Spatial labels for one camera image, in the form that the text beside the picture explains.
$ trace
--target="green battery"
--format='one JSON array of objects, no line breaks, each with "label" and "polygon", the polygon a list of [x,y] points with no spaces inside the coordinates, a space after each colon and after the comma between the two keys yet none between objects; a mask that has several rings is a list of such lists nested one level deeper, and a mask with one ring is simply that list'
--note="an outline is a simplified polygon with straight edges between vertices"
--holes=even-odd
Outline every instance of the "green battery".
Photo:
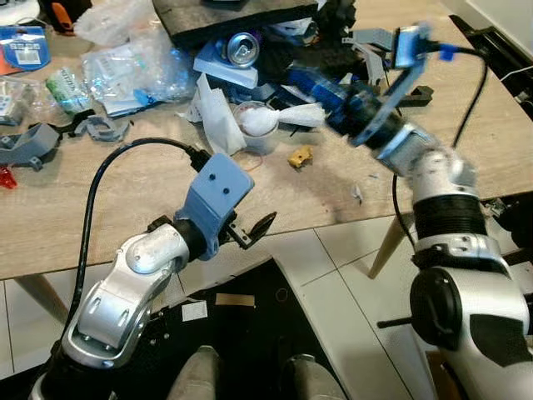
[{"label": "green battery", "polygon": [[70,68],[56,71],[46,80],[46,85],[63,111],[71,117],[92,108],[87,89]]}]

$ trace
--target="wooden board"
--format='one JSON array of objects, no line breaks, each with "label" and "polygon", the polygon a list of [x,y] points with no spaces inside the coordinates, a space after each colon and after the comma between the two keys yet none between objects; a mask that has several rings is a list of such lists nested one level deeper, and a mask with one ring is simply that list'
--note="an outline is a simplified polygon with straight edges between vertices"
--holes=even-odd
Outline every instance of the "wooden board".
[{"label": "wooden board", "polygon": [[[433,38],[467,45],[432,0],[358,0],[358,28],[393,29],[427,20]],[[76,55],[90,46],[79,39],[53,38],[52,64],[29,77],[44,78],[62,65],[79,68]],[[418,84],[434,90],[428,107],[406,114],[416,123],[450,143],[471,100],[481,74],[480,62],[458,56],[454,62],[433,57]],[[206,146],[201,126],[178,117],[186,105],[161,105],[141,112],[127,140],[161,136]],[[237,208],[238,222],[250,228],[272,211],[278,216],[271,233],[320,227],[393,214],[391,174],[363,147],[346,145],[328,128],[289,137],[279,133],[276,151],[251,171],[256,186]],[[314,147],[313,164],[300,172],[286,159],[301,144]],[[116,143],[93,142],[89,137],[66,139],[52,163],[41,172],[14,168],[16,190],[1,189],[0,279],[74,268],[77,265],[87,191],[102,160]],[[479,171],[483,198],[533,190],[533,124],[491,73],[490,81],[472,115],[459,151]],[[261,160],[251,154],[235,159],[252,168]],[[180,208],[194,178],[188,158],[175,148],[145,146],[119,158],[102,180],[92,225],[90,263],[103,263],[124,240],[143,231],[162,214]],[[365,201],[359,205],[351,189],[357,184]],[[410,207],[411,195],[400,190],[401,207]]]}]

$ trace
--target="floor tile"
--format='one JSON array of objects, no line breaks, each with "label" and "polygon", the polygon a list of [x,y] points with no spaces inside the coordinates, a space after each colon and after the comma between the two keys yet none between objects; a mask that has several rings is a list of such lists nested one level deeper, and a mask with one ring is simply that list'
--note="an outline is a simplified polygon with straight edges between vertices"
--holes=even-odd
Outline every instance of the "floor tile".
[{"label": "floor tile", "polygon": [[507,232],[503,227],[501,227],[494,218],[489,218],[486,220],[486,231],[491,238],[494,238],[498,241],[502,254],[512,252],[518,248],[511,238],[511,233]]},{"label": "floor tile", "polygon": [[153,300],[152,313],[164,307],[172,307],[181,303],[186,295],[183,292],[182,284],[177,274],[172,274],[171,280],[163,292]]},{"label": "floor tile", "polygon": [[0,379],[13,374],[4,283],[0,282]]},{"label": "floor tile", "polygon": [[218,254],[209,261],[195,260],[179,272],[183,290],[187,296],[198,290],[224,283],[270,258],[265,238],[247,250],[235,242],[220,246]]},{"label": "floor tile", "polygon": [[351,398],[410,398],[337,270],[296,294]]},{"label": "floor tile", "polygon": [[305,285],[335,270],[312,229],[265,237],[263,241],[292,286]]},{"label": "floor tile", "polygon": [[533,265],[531,262],[511,265],[509,271],[512,280],[518,284],[522,293],[533,293]]},{"label": "floor tile", "polygon": [[[87,268],[83,296],[107,275],[109,268],[109,264]],[[68,307],[76,272],[52,272],[45,276]],[[50,348],[61,335],[62,324],[52,318],[15,281],[8,280],[5,283],[13,363],[15,373],[19,373],[47,360]]]},{"label": "floor tile", "polygon": [[315,230],[335,265],[341,267],[379,248],[392,219],[368,219]]},{"label": "floor tile", "polygon": [[427,374],[424,353],[420,351],[411,326],[378,329],[381,320],[411,315],[409,292],[418,273],[411,262],[411,245],[404,241],[376,279],[366,274],[376,257],[373,253],[339,269],[346,285],[357,300],[387,354],[394,362],[414,399],[435,398],[431,379]]}]

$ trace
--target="black cable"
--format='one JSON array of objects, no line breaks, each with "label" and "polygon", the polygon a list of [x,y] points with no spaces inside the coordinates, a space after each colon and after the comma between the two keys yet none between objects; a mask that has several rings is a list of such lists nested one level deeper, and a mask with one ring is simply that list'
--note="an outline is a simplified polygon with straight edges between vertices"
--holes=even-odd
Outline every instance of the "black cable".
[{"label": "black cable", "polygon": [[456,53],[470,54],[472,56],[480,58],[481,61],[483,61],[483,73],[481,74],[481,80],[477,85],[477,89],[474,92],[474,97],[472,98],[470,105],[466,109],[465,115],[461,121],[461,125],[459,125],[459,128],[457,129],[456,136],[453,139],[453,143],[451,144],[453,148],[457,147],[457,143],[459,142],[459,139],[461,139],[461,135],[465,130],[466,123],[468,122],[468,119],[470,118],[472,111],[474,110],[474,107],[476,106],[477,101],[480,98],[481,92],[483,92],[483,88],[485,87],[486,79],[489,72],[489,66],[487,65],[486,56],[479,50],[475,50],[473,48],[468,47],[458,47],[456,49]]},{"label": "black cable", "polygon": [[[386,84],[390,88],[391,83],[389,82],[389,75],[387,73],[387,69],[385,68],[384,70],[385,70]],[[398,112],[400,117],[403,117],[403,113],[401,112],[399,107],[396,107],[396,111]],[[415,240],[413,239],[411,233],[409,232],[409,229],[407,228],[405,221],[403,220],[402,215],[400,214],[400,206],[398,206],[397,186],[398,186],[398,175],[394,174],[394,176],[392,177],[392,205],[394,206],[394,212],[396,214],[396,219],[398,220],[401,226],[401,229],[403,230],[404,234],[409,239],[409,242],[411,242],[412,247],[415,248]]]},{"label": "black cable", "polygon": [[[438,44],[435,44],[434,47],[433,47],[433,51],[438,51],[439,48],[440,48],[440,46]],[[468,122],[468,120],[469,120],[469,118],[470,118],[470,116],[472,114],[472,111],[474,110],[474,107],[476,106],[477,101],[480,98],[481,92],[483,92],[483,88],[485,87],[486,79],[487,79],[488,72],[489,72],[489,67],[487,65],[486,56],[485,56],[484,53],[482,53],[482,52],[480,52],[478,50],[475,50],[473,48],[468,48],[468,47],[456,47],[455,52],[456,53],[470,54],[472,56],[476,56],[476,57],[480,58],[483,61],[483,73],[481,74],[481,80],[480,80],[480,82],[477,85],[477,89],[474,92],[474,97],[472,98],[472,100],[470,102],[470,105],[466,109],[465,115],[463,116],[463,119],[461,120],[461,124],[457,128],[456,136],[454,137],[453,143],[451,144],[451,146],[453,148],[457,147],[457,143],[461,139],[461,135],[462,135],[462,133],[465,130],[466,123]],[[386,71],[385,71],[385,78],[386,78],[387,84],[390,87],[389,77],[387,76]],[[405,224],[405,222],[404,222],[404,220],[403,220],[403,218],[402,218],[402,216],[400,214],[400,207],[398,206],[397,182],[398,182],[398,176],[395,174],[394,177],[392,178],[392,203],[394,205],[394,212],[396,213],[396,218],[398,219],[398,222],[399,222],[399,224],[401,226],[401,229],[403,230],[404,234],[409,239],[409,242],[411,242],[412,247],[414,247],[415,246],[415,241],[413,240],[413,237],[412,237],[411,233],[409,232],[409,229],[407,228],[407,226],[406,226],[406,224]]]},{"label": "black cable", "polygon": [[415,240],[413,239],[406,223],[403,220],[403,217],[400,214],[400,207],[398,207],[398,175],[396,174],[394,174],[394,177],[392,177],[392,204],[394,205],[394,212],[396,213],[396,218],[400,223],[401,229],[409,239],[409,242],[411,242],[412,247],[415,248]]},{"label": "black cable", "polygon": [[70,309],[68,310],[67,322],[65,323],[62,336],[67,331],[68,325],[72,321],[72,318],[74,317],[74,314],[76,313],[77,308],[79,307],[80,302],[82,300],[83,283],[85,281],[85,269],[87,267],[87,254],[89,250],[89,239],[91,237],[92,209],[94,208],[94,200],[96,198],[98,185],[102,180],[102,176],[106,172],[107,168],[112,164],[112,162],[121,154],[132,148],[136,148],[137,146],[154,143],[167,144],[176,148],[180,148],[184,150],[185,153],[189,155],[189,157],[191,157],[193,162],[195,161],[195,158],[197,158],[198,153],[202,152],[198,152],[194,147],[187,146],[186,144],[178,142],[177,140],[167,139],[164,137],[145,137],[143,139],[137,139],[133,142],[124,144],[123,146],[119,147],[114,152],[109,154],[107,158],[102,162],[100,168],[97,170],[96,174],[94,175],[94,178],[92,179],[91,187],[89,188],[89,194],[87,196],[85,218],[83,219],[82,244],[80,246],[80,257],[77,265],[76,283],[74,285],[74,294],[72,295]]}]

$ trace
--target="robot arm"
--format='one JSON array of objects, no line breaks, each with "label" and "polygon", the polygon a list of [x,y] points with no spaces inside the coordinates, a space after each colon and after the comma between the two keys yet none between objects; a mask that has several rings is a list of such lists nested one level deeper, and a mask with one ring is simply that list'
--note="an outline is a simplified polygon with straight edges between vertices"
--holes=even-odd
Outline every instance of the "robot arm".
[{"label": "robot arm", "polygon": [[293,67],[289,82],[322,103],[328,124],[351,145],[367,145],[408,178],[419,239],[413,262],[421,270],[410,295],[416,332],[443,352],[470,400],[531,398],[530,315],[487,236],[474,168],[392,112],[423,71],[428,37],[424,25],[397,31],[394,65],[404,71],[380,99],[358,82],[344,88],[308,68]]},{"label": "robot arm", "polygon": [[252,188],[252,179],[229,157],[212,156],[173,221],[158,218],[148,232],[130,237],[117,250],[111,272],[74,314],[30,398],[108,398],[110,372],[131,359],[150,319],[153,299],[172,274],[196,258],[215,257],[228,237],[246,249],[267,232],[275,213],[248,233],[235,224],[234,207]]}]

